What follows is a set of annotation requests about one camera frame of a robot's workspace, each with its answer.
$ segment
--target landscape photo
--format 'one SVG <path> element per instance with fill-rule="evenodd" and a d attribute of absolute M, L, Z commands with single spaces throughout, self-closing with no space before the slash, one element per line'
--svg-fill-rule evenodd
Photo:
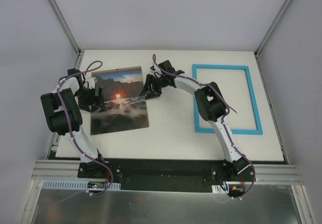
<path fill-rule="evenodd" d="M 95 88 L 103 88 L 106 111 L 91 110 L 91 135 L 149 127 L 141 67 L 92 73 Z"/>

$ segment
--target blue rectangular frame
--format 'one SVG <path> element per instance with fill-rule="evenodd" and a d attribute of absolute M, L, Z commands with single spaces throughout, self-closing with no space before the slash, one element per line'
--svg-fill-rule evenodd
<path fill-rule="evenodd" d="M 201 69 L 239 69 L 239 70 L 245 71 L 257 129 L 256 130 L 232 129 L 231 132 L 233 134 L 262 135 L 263 128 L 262 128 L 260 114 L 259 114 L 257 103 L 256 103 L 256 97 L 255 97 L 255 92 L 254 92 L 254 88 L 253 88 L 253 83 L 252 83 L 252 78 L 251 78 L 251 73 L 250 73 L 249 67 L 246 65 L 193 64 L 192 65 L 192 72 L 193 72 L 192 76 L 196 80 L 197 80 L 197 69 L 198 68 L 201 68 Z M 212 128 L 200 127 L 200 122 L 199 122 L 200 115 L 198 112 L 196 100 L 194 100 L 194 104 L 195 104 L 195 131 L 199 132 L 199 133 L 215 133 L 215 131 Z"/>

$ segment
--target purple cable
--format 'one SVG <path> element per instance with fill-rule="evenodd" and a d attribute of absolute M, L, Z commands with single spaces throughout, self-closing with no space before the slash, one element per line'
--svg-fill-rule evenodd
<path fill-rule="evenodd" d="M 101 63 L 101 64 L 100 64 L 100 66 L 98 66 L 98 67 L 96 67 L 96 68 L 94 68 L 94 69 L 89 69 L 89 68 L 90 68 L 94 63 L 97 63 L 97 62 Z M 104 190 L 102 190 L 102 191 L 101 191 L 101 192 L 99 192 L 99 193 L 92 193 L 92 192 L 91 192 L 93 195 L 100 195 L 100 194 L 103 194 L 105 191 L 107 191 L 107 189 L 108 189 L 108 188 L 110 188 L 110 186 L 111 186 L 111 185 L 112 185 L 112 183 L 113 183 L 113 173 L 112 173 L 111 169 L 110 169 L 109 167 L 107 167 L 105 164 L 103 164 L 103 163 L 101 163 L 101 162 L 99 162 L 99 161 L 97 161 L 97 160 L 93 159 L 92 157 L 90 157 L 90 156 L 88 156 L 86 153 L 84 153 L 84 151 L 83 151 L 83 150 L 79 147 L 79 145 L 77 144 L 76 139 L 75 139 L 75 137 L 74 137 L 74 135 L 73 135 L 73 133 L 72 133 L 71 122 L 70 122 L 69 114 L 68 114 L 68 112 L 67 112 L 66 105 L 65 105 L 65 103 L 64 103 L 64 101 L 63 101 L 63 99 L 62 99 L 62 97 L 61 97 L 61 94 L 60 94 L 60 88 L 64 85 L 64 83 L 65 83 L 68 79 L 70 79 L 70 78 L 72 78 L 72 77 L 75 77 L 75 76 L 77 76 L 77 75 L 79 75 L 79 74 L 85 74 L 85 75 L 86 75 L 86 73 L 88 73 L 88 72 L 95 71 L 95 70 L 97 70 L 97 69 L 101 68 L 101 67 L 102 67 L 102 65 L 103 65 L 103 62 L 101 62 L 100 60 L 96 60 L 96 61 L 92 62 L 92 63 L 87 67 L 87 69 L 86 69 L 85 71 L 81 71 L 81 72 L 78 72 L 78 73 L 72 74 L 72 75 L 70 75 L 70 76 L 68 76 L 68 77 L 64 78 L 64 79 L 59 83 L 59 85 L 58 85 L 58 87 L 57 87 L 57 95 L 58 95 L 58 97 L 59 97 L 59 99 L 60 99 L 61 105 L 62 105 L 62 107 L 63 107 L 63 109 L 64 109 L 64 112 L 65 112 L 65 115 L 66 115 L 66 119 L 67 119 L 67 123 L 68 123 L 68 130 L 69 130 L 69 134 L 70 134 L 70 137 L 71 137 L 71 138 L 73 138 L 73 143 L 75 144 L 76 148 L 77 148 L 77 149 L 78 149 L 78 151 L 79 151 L 82 155 L 84 155 L 86 158 L 88 158 L 88 159 L 90 159 L 91 161 L 93 161 L 93 162 L 95 162 L 95 163 L 97 163 L 97 164 L 99 164 L 99 165 L 103 166 L 104 168 L 106 168 L 106 169 L 107 169 L 107 171 L 108 171 L 108 172 L 110 172 L 110 175 L 111 175 L 111 182 L 110 182 L 110 184 L 109 184 L 109 185 L 108 185 Z"/>
<path fill-rule="evenodd" d="M 185 78 L 185 79 L 188 79 L 188 80 L 191 80 L 191 81 L 193 81 L 194 83 L 196 83 L 196 84 L 198 84 L 198 85 L 200 85 L 200 86 L 207 86 L 207 87 L 209 87 L 216 95 L 217 95 L 217 97 L 223 102 L 223 104 L 225 105 L 225 107 L 227 108 L 227 112 L 222 116 L 222 118 L 221 118 L 221 123 L 222 123 L 222 125 L 223 125 L 223 127 L 224 127 L 224 129 L 225 129 L 225 132 L 226 132 L 226 134 L 227 134 L 227 136 L 228 136 L 228 138 L 229 138 L 229 141 L 230 141 L 230 143 L 231 143 L 231 146 L 236 150 L 236 152 L 241 156 L 241 157 L 243 157 L 251 166 L 252 166 L 252 168 L 253 168 L 253 172 L 254 172 L 254 177 L 253 177 L 253 181 L 252 181 L 252 183 L 251 183 L 251 185 L 250 185 L 250 187 L 248 188 L 248 190 L 243 194 L 243 195 L 241 195 L 239 198 L 241 198 L 241 197 L 243 197 L 243 196 L 245 196 L 246 195 L 246 193 L 248 193 L 249 192 L 249 190 L 250 189 L 252 189 L 252 187 L 253 187 L 253 185 L 254 185 L 254 182 L 255 182 L 255 179 L 256 179 L 256 172 L 255 172 L 255 167 L 254 167 L 254 164 L 245 156 L 245 155 L 243 155 L 240 151 L 239 151 L 239 149 L 237 149 L 235 146 L 234 146 L 234 143 L 233 143 L 233 141 L 232 141 L 232 139 L 231 139 L 231 136 L 230 136 L 230 134 L 229 134 L 229 132 L 228 132 L 228 129 L 227 129 L 227 127 L 226 127 L 226 124 L 225 124 L 225 122 L 224 122 L 224 118 L 230 113 L 230 106 L 226 103 L 226 101 L 224 100 L 224 98 L 218 93 L 218 91 L 216 91 L 216 89 L 211 85 L 211 84 L 202 84 L 202 83 L 199 83 L 196 79 L 193 79 L 193 78 L 191 78 L 191 77 L 187 77 L 187 76 L 181 76 L 181 75 L 179 75 L 179 74 L 172 74 L 172 73 L 170 73 L 170 72 L 167 72 L 167 71 L 165 71 L 164 69 L 162 69 L 160 66 L 158 66 L 158 64 L 156 63 L 156 55 L 155 54 L 153 54 L 153 56 L 152 56 L 152 60 L 153 60 L 153 63 L 155 64 L 155 66 L 156 67 L 158 67 L 159 68 L 159 70 L 161 70 L 163 73 L 165 73 L 165 74 L 167 74 L 167 75 L 169 75 L 169 76 L 172 76 L 172 77 L 179 77 L 179 78 Z"/>

